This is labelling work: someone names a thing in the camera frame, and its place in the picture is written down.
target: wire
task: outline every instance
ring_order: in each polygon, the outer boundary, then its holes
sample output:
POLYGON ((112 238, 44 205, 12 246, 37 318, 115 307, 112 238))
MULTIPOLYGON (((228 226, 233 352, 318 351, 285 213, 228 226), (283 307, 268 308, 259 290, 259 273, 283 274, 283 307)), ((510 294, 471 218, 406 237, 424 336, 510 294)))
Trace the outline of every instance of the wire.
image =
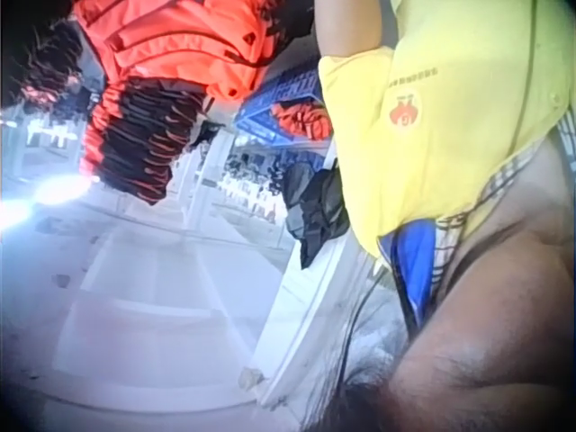
POLYGON ((358 322, 358 319, 360 318, 360 312, 362 312, 362 309, 364 308, 364 306, 366 305, 366 303, 368 302, 368 299, 370 298, 370 296, 373 294, 373 292, 375 291, 376 287, 378 286, 378 284, 381 282, 381 280, 384 278, 384 275, 386 275, 386 268, 382 268, 380 270, 380 273, 378 274, 378 277, 376 278, 375 282, 373 283, 372 287, 370 287, 370 289, 368 290, 368 292, 364 295, 364 297, 362 298, 362 300, 360 301, 360 304, 358 305, 358 308, 356 309, 356 312, 354 314, 354 317, 352 318, 352 322, 350 322, 350 327, 348 328, 348 333, 346 334, 346 343, 344 344, 344 350, 342 353, 342 360, 340 363, 340 370, 338 371, 338 379, 337 379, 337 384, 336 384, 336 392, 339 392, 340 389, 342 388, 342 383, 344 382, 344 379, 346 377, 346 366, 348 363, 348 354, 350 351, 350 345, 352 344, 352 336, 354 335, 354 330, 356 328, 356 323, 358 322))
POLYGON ((508 149, 508 157, 512 156, 514 153, 514 148, 518 144, 518 139, 520 137, 520 130, 524 124, 524 118, 526 116, 526 110, 528 107, 528 100, 530 96, 530 89, 532 88, 532 79, 534 76, 534 61, 536 55, 536 24, 537 24, 537 12, 538 12, 538 0, 532 0, 531 4, 531 14, 530 14, 530 45, 528 48, 528 69, 526 71, 526 82, 524 86, 524 99, 522 100, 522 106, 520 107, 520 114, 518 116, 518 121, 516 128, 514 130, 514 135, 512 137, 512 143, 508 149))

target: light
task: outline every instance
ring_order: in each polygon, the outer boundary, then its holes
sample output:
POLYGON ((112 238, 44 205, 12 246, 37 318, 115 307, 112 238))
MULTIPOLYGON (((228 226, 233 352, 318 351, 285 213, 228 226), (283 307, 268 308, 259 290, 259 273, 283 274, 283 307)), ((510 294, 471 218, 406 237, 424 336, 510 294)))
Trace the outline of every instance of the light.
POLYGON ((59 175, 43 182, 36 194, 34 201, 45 205, 58 205, 80 198, 94 182, 87 175, 59 175))
POLYGON ((31 205, 25 200, 0 201, 0 232, 26 221, 31 214, 31 205))
POLYGON ((18 123, 16 123, 15 121, 12 120, 0 120, 0 124, 5 124, 6 126, 8 126, 9 128, 16 128, 18 127, 18 123))

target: orange life jacket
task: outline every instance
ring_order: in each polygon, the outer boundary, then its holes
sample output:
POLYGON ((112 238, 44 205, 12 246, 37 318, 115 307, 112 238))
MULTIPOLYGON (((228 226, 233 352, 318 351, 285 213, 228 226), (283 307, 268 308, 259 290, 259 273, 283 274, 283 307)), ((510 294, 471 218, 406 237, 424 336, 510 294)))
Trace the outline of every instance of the orange life jacket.
POLYGON ((110 83, 168 78, 218 100, 257 89, 277 36, 271 0, 78 0, 74 13, 110 83))
POLYGON ((295 137, 323 141, 332 136, 332 123, 321 103, 276 103, 271 111, 280 127, 295 137))

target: skin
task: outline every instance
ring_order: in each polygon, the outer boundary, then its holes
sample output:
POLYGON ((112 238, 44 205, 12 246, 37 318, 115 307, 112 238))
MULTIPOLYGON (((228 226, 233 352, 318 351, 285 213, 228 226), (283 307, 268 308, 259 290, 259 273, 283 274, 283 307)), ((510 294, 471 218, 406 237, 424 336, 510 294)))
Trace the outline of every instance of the skin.
MULTIPOLYGON (((323 56, 380 46, 378 0, 316 0, 323 56)), ((479 241, 520 232, 476 260, 382 389, 403 430, 442 430, 480 414, 504 429, 539 430, 573 383, 573 189, 547 139, 490 217, 458 249, 449 279, 479 241)), ((492 430, 490 426, 481 430, 492 430)))

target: blue fabric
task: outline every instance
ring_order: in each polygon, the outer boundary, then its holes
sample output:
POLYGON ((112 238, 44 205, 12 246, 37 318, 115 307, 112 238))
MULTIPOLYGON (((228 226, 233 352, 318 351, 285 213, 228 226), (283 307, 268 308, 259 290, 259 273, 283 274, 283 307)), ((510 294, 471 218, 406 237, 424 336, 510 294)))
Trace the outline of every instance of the blue fabric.
MULTIPOLYGON (((388 263, 391 262, 393 236, 394 232, 380 239, 380 250, 388 263)), ((423 322, 430 297, 435 252, 436 224, 433 220, 415 220, 402 227, 398 259, 418 325, 423 322)))

